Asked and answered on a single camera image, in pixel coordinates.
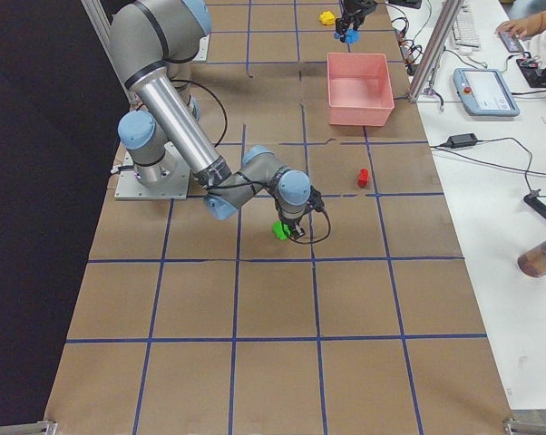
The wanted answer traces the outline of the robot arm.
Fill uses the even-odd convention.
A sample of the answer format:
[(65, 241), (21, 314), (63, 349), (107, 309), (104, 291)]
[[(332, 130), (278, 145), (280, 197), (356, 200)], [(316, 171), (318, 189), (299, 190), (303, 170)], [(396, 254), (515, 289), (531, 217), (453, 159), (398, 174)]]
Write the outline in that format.
[(125, 115), (119, 136), (136, 166), (159, 164), (164, 152), (159, 140), (170, 140), (206, 190), (204, 203), (216, 219), (229, 218), (266, 190), (285, 235), (300, 242), (305, 234), (301, 218), (324, 209), (308, 175), (263, 146), (252, 147), (240, 170), (232, 172), (169, 79), (169, 64), (190, 62), (210, 31), (210, 14), (201, 1), (134, 1), (116, 14), (110, 31), (112, 64), (147, 108)]

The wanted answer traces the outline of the person hand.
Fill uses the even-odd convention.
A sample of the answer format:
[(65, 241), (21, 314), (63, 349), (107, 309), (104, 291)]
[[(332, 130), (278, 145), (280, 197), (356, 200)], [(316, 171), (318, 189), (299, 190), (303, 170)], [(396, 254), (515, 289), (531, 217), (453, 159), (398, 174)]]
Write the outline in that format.
[(532, 36), (534, 32), (534, 25), (531, 23), (530, 18), (521, 18), (515, 20), (505, 21), (499, 24), (496, 28), (496, 33), (507, 33), (516, 36), (520, 39)]

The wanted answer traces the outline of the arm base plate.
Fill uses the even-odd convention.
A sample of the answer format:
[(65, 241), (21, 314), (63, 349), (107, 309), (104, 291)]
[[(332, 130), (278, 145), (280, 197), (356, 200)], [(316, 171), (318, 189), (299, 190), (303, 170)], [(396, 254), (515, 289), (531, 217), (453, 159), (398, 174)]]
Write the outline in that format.
[(154, 166), (134, 165), (125, 154), (118, 173), (115, 198), (119, 200), (163, 200), (187, 198), (190, 168), (171, 142), (165, 145), (164, 159)]

